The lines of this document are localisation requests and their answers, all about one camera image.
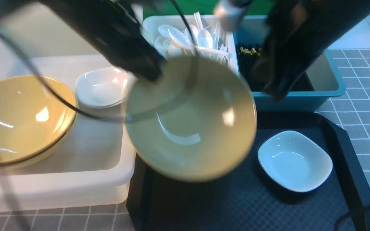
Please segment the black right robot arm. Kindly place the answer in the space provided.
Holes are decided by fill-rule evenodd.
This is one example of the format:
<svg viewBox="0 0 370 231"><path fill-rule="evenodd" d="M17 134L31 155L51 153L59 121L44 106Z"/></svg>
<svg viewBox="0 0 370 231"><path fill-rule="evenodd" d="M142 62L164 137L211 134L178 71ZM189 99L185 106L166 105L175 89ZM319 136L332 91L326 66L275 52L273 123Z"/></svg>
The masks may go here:
<svg viewBox="0 0 370 231"><path fill-rule="evenodd" d="M336 40L370 14L370 0L275 0L253 77L281 100Z"/></svg>

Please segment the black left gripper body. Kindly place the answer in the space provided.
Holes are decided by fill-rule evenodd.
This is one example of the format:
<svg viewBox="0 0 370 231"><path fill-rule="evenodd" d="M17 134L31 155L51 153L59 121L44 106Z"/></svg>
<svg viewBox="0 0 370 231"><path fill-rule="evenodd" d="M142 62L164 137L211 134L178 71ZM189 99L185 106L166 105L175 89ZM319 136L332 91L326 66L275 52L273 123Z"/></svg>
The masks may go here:
<svg viewBox="0 0 370 231"><path fill-rule="evenodd" d="M158 81L165 58L145 38L132 31L106 32L103 56L115 67L148 81Z"/></svg>

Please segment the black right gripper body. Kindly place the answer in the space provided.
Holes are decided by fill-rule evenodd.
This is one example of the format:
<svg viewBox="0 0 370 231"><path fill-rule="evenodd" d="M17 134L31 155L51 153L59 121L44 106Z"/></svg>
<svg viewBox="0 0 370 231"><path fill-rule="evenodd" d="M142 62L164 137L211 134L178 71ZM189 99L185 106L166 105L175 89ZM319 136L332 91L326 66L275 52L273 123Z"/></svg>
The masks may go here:
<svg viewBox="0 0 370 231"><path fill-rule="evenodd" d="M312 34L306 26L272 19L267 19L265 24L268 33L252 74L265 83L264 93L281 100L319 53L312 48Z"/></svg>

